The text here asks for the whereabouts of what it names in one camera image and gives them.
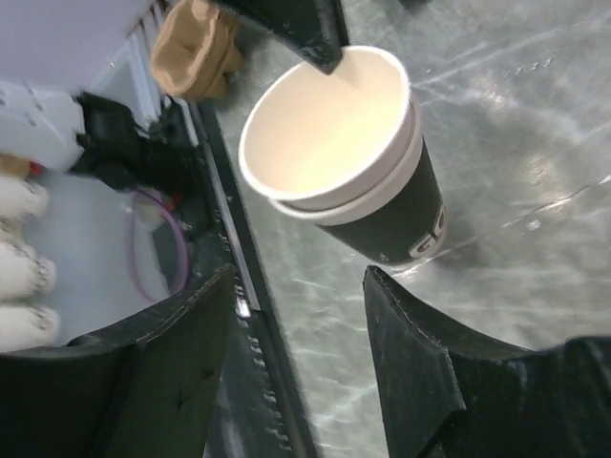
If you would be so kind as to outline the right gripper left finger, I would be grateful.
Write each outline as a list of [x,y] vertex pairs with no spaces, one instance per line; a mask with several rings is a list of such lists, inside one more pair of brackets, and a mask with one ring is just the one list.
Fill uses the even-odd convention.
[[233,309],[234,272],[60,347],[1,357],[5,457],[200,457]]

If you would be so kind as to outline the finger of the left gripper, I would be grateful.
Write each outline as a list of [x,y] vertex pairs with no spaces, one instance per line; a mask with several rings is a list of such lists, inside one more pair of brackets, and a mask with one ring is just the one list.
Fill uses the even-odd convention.
[[348,45],[340,0],[220,0],[221,8],[255,24],[321,73],[331,74]]

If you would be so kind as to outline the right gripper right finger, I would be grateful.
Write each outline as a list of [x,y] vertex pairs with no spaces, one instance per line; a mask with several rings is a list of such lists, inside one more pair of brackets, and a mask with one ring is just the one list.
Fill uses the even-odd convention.
[[606,457],[610,341],[540,351],[482,334],[382,269],[364,299],[392,457]]

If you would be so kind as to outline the black paper coffee cup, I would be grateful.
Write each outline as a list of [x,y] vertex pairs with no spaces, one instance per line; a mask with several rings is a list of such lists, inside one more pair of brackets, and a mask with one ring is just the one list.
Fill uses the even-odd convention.
[[435,176],[417,100],[411,137],[390,173],[364,195],[324,211],[300,211],[270,199],[280,213],[311,223],[369,260],[400,268],[432,256],[447,234],[446,207]]

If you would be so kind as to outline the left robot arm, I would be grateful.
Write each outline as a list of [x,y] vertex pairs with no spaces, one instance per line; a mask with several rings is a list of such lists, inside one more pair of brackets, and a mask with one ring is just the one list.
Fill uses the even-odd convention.
[[222,99],[242,66],[243,23],[272,34],[323,73],[348,42],[337,1],[5,1],[1,5],[1,150],[65,172],[92,129],[79,88],[121,45],[141,84],[188,102]]

